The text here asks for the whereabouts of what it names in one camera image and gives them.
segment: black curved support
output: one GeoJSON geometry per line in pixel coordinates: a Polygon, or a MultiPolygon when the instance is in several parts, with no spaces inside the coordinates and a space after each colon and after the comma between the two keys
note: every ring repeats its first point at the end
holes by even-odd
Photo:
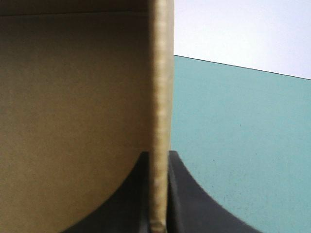
{"type": "Polygon", "coordinates": [[[169,156],[168,233],[259,233],[211,198],[176,151],[169,156]]]}
{"type": "Polygon", "coordinates": [[[118,190],[63,233],[149,233],[148,153],[142,153],[118,190]]]}
{"type": "MultiPolygon", "coordinates": [[[[215,200],[194,180],[176,151],[169,156],[168,233],[260,233],[215,200]]],[[[63,233],[150,233],[148,153],[142,153],[120,188],[97,210],[63,233]]]]}

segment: cardboard box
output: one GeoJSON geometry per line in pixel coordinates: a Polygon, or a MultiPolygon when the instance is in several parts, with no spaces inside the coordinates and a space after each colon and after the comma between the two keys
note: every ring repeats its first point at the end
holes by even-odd
{"type": "Polygon", "coordinates": [[[144,150],[163,231],[172,80],[171,1],[1,1],[0,232],[66,229],[144,150]]]}

